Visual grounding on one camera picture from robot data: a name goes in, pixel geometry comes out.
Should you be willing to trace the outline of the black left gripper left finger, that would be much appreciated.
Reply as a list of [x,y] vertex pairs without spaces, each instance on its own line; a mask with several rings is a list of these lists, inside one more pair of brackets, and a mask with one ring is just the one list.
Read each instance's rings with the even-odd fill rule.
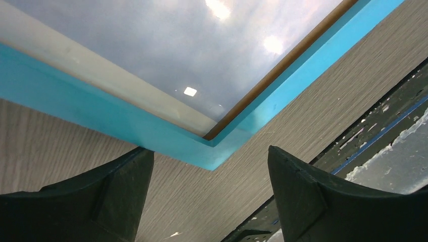
[[1,195],[1,241],[134,241],[154,165],[138,147],[37,192]]

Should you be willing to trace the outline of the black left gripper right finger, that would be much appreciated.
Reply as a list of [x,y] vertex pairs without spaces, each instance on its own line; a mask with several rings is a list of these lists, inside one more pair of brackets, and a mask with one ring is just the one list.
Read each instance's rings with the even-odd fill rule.
[[267,159],[285,241],[427,241],[427,191],[384,192],[270,146]]

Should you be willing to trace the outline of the blue picture frame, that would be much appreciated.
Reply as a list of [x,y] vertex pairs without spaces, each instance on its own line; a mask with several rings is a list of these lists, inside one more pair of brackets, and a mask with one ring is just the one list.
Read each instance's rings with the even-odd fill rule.
[[214,170],[400,1],[1,1],[1,98]]

